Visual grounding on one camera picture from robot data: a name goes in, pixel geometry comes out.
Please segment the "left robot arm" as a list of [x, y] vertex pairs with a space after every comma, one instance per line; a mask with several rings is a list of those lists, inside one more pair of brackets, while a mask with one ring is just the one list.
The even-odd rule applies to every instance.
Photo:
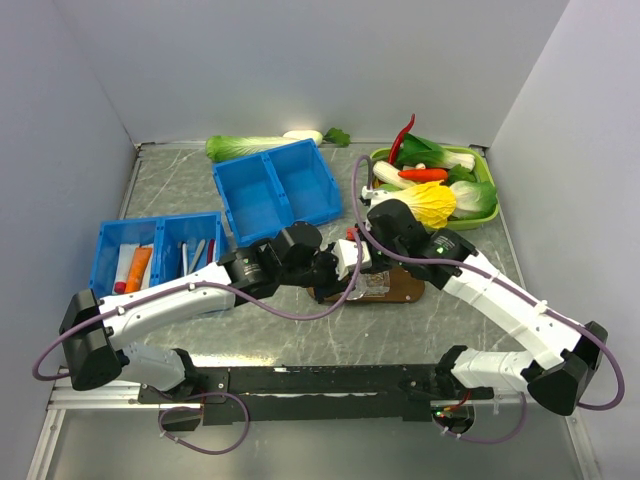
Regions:
[[196, 370], [180, 349], [144, 347], [139, 339], [181, 320], [231, 310], [282, 286], [338, 286], [339, 257], [319, 230], [296, 222], [275, 238], [228, 251], [218, 261], [146, 290], [99, 299], [72, 296], [59, 328], [72, 387], [88, 391], [116, 380], [146, 383], [176, 402], [192, 398]]

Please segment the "orange toothpaste tube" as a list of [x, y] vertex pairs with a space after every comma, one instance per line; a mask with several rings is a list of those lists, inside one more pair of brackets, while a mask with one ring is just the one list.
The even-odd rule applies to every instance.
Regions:
[[125, 284], [125, 293], [134, 293], [140, 290], [151, 256], [151, 247], [142, 246], [135, 249]]

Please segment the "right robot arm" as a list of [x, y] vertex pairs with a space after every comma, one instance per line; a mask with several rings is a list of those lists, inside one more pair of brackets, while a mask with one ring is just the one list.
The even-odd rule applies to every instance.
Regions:
[[372, 204], [366, 218], [378, 256], [475, 308], [522, 347], [450, 348], [436, 375], [444, 396], [459, 398], [475, 388], [511, 390], [529, 394], [555, 414], [574, 412], [602, 358], [598, 345], [608, 333], [601, 325], [589, 322], [577, 330], [554, 319], [545, 302], [512, 282], [464, 237], [449, 229], [427, 231], [399, 200]]

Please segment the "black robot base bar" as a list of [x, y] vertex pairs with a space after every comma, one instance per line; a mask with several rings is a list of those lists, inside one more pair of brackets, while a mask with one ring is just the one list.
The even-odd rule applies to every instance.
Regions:
[[244, 418], [239, 397], [253, 421], [400, 418], [429, 422], [432, 408], [460, 400], [490, 400], [493, 390], [472, 390], [434, 364], [281, 367], [199, 367], [189, 400], [185, 393], [139, 391], [145, 404], [184, 404], [203, 408], [203, 423], [228, 425]]

